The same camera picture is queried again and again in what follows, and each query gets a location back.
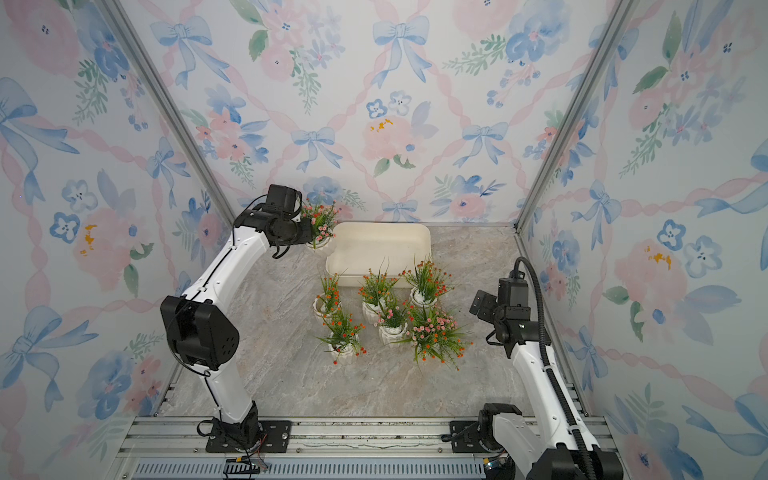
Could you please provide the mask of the pink flowered potted gypsophila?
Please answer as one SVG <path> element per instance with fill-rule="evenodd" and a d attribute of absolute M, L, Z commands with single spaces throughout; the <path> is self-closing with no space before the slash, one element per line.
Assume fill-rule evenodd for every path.
<path fill-rule="evenodd" d="M 308 245 L 312 249 L 318 250 L 325 247 L 335 237 L 338 213 L 339 209 L 335 202 L 324 205 L 305 201 L 302 204 L 302 218 L 310 221 L 311 239 Z"/>

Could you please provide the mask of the orange flowered potted gypsophila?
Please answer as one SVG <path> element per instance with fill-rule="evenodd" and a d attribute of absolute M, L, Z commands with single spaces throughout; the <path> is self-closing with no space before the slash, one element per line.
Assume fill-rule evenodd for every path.
<path fill-rule="evenodd" d="M 341 307 L 339 281 L 338 274 L 321 279 L 322 291 L 312 304 L 314 314 L 321 320 L 331 317 Z"/>

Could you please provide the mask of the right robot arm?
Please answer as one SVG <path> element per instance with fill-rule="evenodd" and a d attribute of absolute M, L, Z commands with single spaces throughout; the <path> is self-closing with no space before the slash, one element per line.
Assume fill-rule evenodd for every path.
<path fill-rule="evenodd" d="M 622 479 L 614 451 L 603 449 L 570 397 L 540 321 L 527 301 L 479 290 L 469 313 L 493 325 L 494 344 L 505 350 L 528 394 L 533 430 L 514 405 L 487 403 L 478 415 L 478 439 L 506 452 L 524 479 Z"/>

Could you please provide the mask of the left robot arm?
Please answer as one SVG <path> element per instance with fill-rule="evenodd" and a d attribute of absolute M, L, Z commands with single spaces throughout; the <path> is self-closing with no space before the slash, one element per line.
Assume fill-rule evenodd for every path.
<path fill-rule="evenodd" d="M 202 381 L 214 402 L 207 436 L 227 448 L 250 453 L 264 438 L 258 408 L 234 360 L 240 334 L 227 312 L 235 290 L 269 248 L 278 249 L 273 257 L 279 259 L 311 236 L 311 221 L 301 217 L 299 206 L 264 202 L 244 210 L 213 264 L 183 294 L 169 295 L 161 304 L 170 351 Z"/>

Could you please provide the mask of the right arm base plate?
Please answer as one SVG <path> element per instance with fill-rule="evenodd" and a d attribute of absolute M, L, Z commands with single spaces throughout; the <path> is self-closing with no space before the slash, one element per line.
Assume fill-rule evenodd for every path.
<path fill-rule="evenodd" d="M 539 438 L 520 416 L 495 416 L 489 425 L 475 421 L 452 421 L 449 432 L 441 436 L 454 453 L 531 453 L 540 446 Z"/>

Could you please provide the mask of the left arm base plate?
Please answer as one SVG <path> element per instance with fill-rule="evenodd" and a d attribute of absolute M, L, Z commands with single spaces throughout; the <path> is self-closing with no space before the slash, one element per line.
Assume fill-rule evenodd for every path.
<path fill-rule="evenodd" d="M 288 420 L 259 420 L 256 423 L 228 424 L 212 420 L 207 453 L 286 453 L 293 424 Z"/>

